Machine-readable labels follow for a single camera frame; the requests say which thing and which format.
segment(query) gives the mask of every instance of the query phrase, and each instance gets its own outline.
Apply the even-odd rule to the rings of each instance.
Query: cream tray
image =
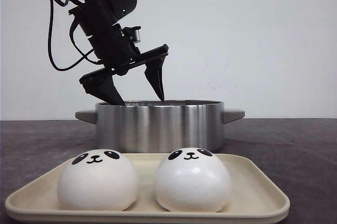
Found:
[[[156,202],[153,183],[167,154],[126,154],[140,177],[138,200],[125,211],[60,210],[56,186],[65,163],[12,193],[5,202],[12,218],[27,223],[277,223],[288,215],[288,197],[249,159],[216,154],[233,180],[231,201],[219,212],[168,212]]]

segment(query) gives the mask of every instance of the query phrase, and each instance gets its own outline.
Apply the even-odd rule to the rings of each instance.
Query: dark gray table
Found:
[[[1,218],[13,191],[63,161],[94,149],[81,121],[1,122]],[[337,223],[337,120],[242,119],[226,125],[222,153],[251,159],[288,195],[288,223]]]

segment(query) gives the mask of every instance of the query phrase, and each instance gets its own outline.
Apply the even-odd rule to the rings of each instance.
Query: panda eye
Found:
[[[88,153],[84,153],[78,157],[76,157],[73,161],[72,161],[72,165],[78,164],[79,162],[81,162],[84,158],[86,158],[89,154]]]
[[[108,157],[113,158],[113,159],[119,159],[120,158],[120,156],[116,152],[113,152],[113,151],[105,151],[104,153]]]
[[[168,159],[173,160],[174,158],[177,158],[182,152],[183,152],[182,150],[176,150],[175,152],[169,155]]]
[[[197,149],[197,151],[201,154],[204,154],[205,156],[209,156],[209,157],[213,156],[212,153],[210,153],[208,150],[205,150],[205,149]]]

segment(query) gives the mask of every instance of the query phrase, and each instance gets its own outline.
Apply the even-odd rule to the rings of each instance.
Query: white wall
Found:
[[[55,6],[60,66],[78,58],[67,9]],[[94,108],[78,79],[98,67],[60,73],[48,61],[48,0],[1,0],[1,18],[2,120],[72,119]],[[120,23],[142,27],[142,52],[169,45],[166,99],[222,100],[250,118],[337,118],[337,0],[138,0]],[[81,30],[76,40],[89,48]],[[143,71],[114,78],[124,99],[157,99]]]

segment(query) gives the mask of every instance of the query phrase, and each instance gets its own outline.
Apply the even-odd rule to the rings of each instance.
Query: cooking pot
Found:
[[[125,101],[125,106],[96,104],[75,117],[96,125],[96,147],[124,152],[171,152],[183,147],[216,150],[223,145],[223,124],[244,111],[221,101]]]

